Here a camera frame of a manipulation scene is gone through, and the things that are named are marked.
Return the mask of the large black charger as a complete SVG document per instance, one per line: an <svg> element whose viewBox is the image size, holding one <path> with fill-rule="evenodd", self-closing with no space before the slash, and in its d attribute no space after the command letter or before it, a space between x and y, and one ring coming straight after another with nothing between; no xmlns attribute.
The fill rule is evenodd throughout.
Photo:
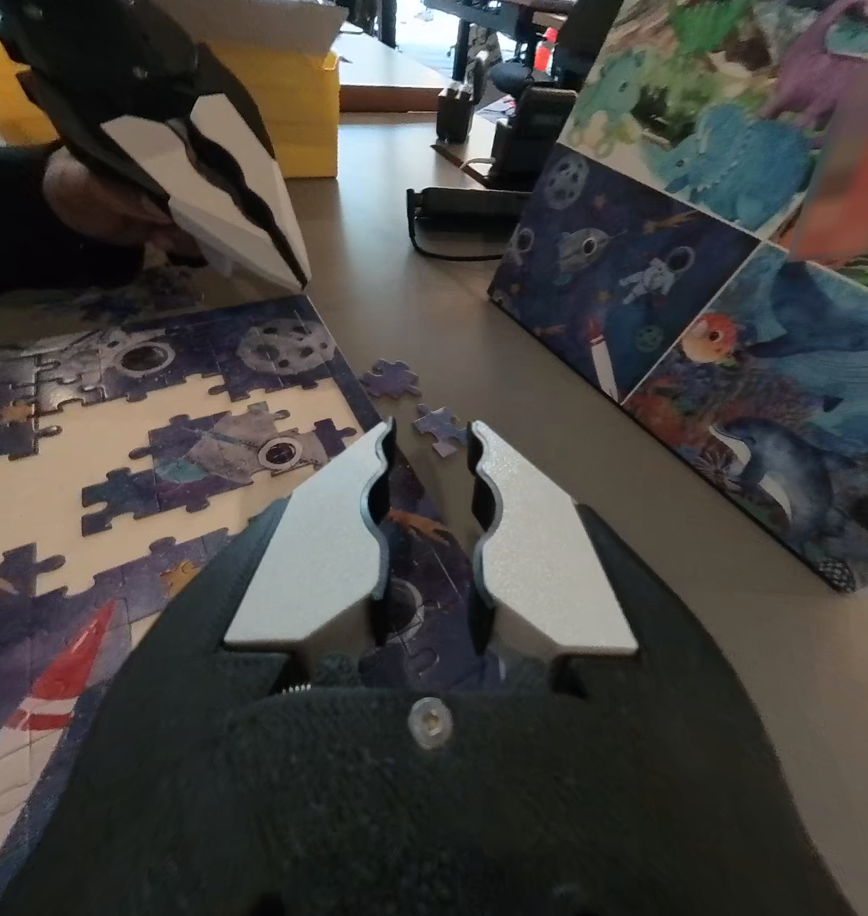
<svg viewBox="0 0 868 916"><path fill-rule="evenodd" d="M496 125L492 189L531 189L540 175L577 101L577 93L548 84L527 87L515 101L512 115Z"/></svg>

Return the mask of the person's left hand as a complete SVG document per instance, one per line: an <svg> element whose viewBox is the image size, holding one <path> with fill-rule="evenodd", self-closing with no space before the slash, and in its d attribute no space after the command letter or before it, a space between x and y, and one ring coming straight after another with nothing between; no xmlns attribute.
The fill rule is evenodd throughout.
<svg viewBox="0 0 868 916"><path fill-rule="evenodd" d="M62 146L40 151L42 199L88 254L130 273L151 254L182 267L206 265L196 240L144 191L96 174Z"/></svg>

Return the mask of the small black charger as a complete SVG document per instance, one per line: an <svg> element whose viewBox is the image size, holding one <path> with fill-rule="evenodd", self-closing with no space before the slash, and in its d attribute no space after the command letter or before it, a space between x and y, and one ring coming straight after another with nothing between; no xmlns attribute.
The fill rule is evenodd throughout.
<svg viewBox="0 0 868 916"><path fill-rule="evenodd" d="M440 144L459 145L468 140L475 105L474 87L470 83L451 82L440 92L436 120Z"/></svg>

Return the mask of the yellow box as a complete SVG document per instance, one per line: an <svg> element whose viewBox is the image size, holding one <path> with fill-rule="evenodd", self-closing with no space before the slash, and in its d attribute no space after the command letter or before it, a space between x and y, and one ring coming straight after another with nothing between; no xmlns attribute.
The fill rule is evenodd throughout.
<svg viewBox="0 0 868 916"><path fill-rule="evenodd" d="M336 53L311 56L219 41L209 47L256 102L283 176L336 177ZM0 42L0 137L14 146L51 143L58 133L27 98L17 78L23 70Z"/></svg>

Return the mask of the dark desk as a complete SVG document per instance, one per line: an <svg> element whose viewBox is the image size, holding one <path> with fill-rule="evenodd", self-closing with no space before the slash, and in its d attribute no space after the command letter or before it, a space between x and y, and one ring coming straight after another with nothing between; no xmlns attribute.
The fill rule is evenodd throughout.
<svg viewBox="0 0 868 916"><path fill-rule="evenodd" d="M472 26L512 39L523 52L523 63L531 67L544 32L559 29L576 6L575 1L424 1L423 4L459 21L452 64L455 81L467 69Z"/></svg>

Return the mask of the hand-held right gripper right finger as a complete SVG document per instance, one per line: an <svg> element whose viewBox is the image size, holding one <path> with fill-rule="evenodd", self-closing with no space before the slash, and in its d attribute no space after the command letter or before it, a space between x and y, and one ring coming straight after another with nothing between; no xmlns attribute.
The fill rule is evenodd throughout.
<svg viewBox="0 0 868 916"><path fill-rule="evenodd" d="M638 641L575 500L482 420L468 427L472 512L471 644L555 667L634 658Z"/></svg>

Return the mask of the black bar device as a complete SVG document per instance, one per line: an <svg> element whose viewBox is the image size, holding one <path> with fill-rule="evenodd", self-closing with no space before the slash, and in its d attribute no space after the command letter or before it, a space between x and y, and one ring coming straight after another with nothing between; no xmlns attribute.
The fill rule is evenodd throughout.
<svg viewBox="0 0 868 916"><path fill-rule="evenodd" d="M461 233L510 233L532 194L501 189L406 189L408 225Z"/></svg>

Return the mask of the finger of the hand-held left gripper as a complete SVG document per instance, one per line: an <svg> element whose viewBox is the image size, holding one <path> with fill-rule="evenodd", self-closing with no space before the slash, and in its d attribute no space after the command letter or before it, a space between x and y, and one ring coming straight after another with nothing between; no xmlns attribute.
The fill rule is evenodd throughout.
<svg viewBox="0 0 868 916"><path fill-rule="evenodd" d="M215 269L241 267L289 291L296 287L272 243L250 226L218 180L199 168L189 139L189 118L168 123L123 115L103 132L165 195L176 224L192 235Z"/></svg>
<svg viewBox="0 0 868 916"><path fill-rule="evenodd" d="M225 94L199 96L189 139L199 168L219 181L246 223L267 236L293 284L307 286L311 268L280 167Z"/></svg>

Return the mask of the colourful printed puzzle box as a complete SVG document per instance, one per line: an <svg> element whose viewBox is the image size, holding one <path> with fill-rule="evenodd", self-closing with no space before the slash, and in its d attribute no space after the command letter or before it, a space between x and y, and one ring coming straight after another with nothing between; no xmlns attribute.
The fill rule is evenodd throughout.
<svg viewBox="0 0 868 916"><path fill-rule="evenodd" d="M868 2L621 2L491 301L838 591L868 586L868 243L791 238Z"/></svg>

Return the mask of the blue jigsaw puzzle piece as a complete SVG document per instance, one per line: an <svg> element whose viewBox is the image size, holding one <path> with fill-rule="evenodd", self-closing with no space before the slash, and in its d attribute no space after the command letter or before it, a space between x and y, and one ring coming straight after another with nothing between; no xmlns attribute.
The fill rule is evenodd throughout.
<svg viewBox="0 0 868 916"><path fill-rule="evenodd" d="M412 427L418 434L432 437L431 447L442 459L449 459L459 448L468 446L467 429L459 425L449 407L433 409L424 403L417 404L417 418Z"/></svg>
<svg viewBox="0 0 868 916"><path fill-rule="evenodd" d="M359 383L368 396L375 399L422 395L418 375L401 360L377 359L359 376Z"/></svg>

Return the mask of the space jigsaw puzzle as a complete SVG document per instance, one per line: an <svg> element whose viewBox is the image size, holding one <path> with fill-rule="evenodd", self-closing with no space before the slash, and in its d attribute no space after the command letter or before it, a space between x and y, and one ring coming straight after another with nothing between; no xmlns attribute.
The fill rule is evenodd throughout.
<svg viewBox="0 0 868 916"><path fill-rule="evenodd" d="M0 896L165 605L377 421L304 296L0 343Z"/></svg>

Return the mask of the person's left forearm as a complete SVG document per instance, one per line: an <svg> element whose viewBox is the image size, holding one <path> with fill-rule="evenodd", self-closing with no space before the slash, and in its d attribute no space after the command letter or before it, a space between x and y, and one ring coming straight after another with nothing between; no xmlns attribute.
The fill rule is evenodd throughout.
<svg viewBox="0 0 868 916"><path fill-rule="evenodd" d="M42 193L53 146L0 146L0 294L115 288L142 270L143 246L94 240L67 227Z"/></svg>

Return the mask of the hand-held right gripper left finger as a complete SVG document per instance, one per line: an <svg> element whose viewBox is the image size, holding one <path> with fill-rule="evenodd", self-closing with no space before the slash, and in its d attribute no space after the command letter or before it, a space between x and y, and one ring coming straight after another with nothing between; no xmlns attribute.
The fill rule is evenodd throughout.
<svg viewBox="0 0 868 916"><path fill-rule="evenodd" d="M297 487L224 636L232 650L359 655L385 643L394 418Z"/></svg>

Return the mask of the wooden table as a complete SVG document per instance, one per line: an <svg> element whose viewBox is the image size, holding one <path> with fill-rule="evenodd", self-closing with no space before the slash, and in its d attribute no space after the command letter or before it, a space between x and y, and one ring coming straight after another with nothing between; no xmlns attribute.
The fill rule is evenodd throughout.
<svg viewBox="0 0 868 916"><path fill-rule="evenodd" d="M430 114L449 80L404 53L363 33L341 32L332 45L338 58L339 111L348 114Z"/></svg>

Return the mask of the black office chair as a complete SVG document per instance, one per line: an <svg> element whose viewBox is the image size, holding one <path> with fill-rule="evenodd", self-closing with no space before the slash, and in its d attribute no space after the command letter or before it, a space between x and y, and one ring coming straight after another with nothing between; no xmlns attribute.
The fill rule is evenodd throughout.
<svg viewBox="0 0 868 916"><path fill-rule="evenodd" d="M580 90L622 6L623 1L577 1L557 33L548 74L525 63L498 63L490 70L491 83L515 99L531 86Z"/></svg>

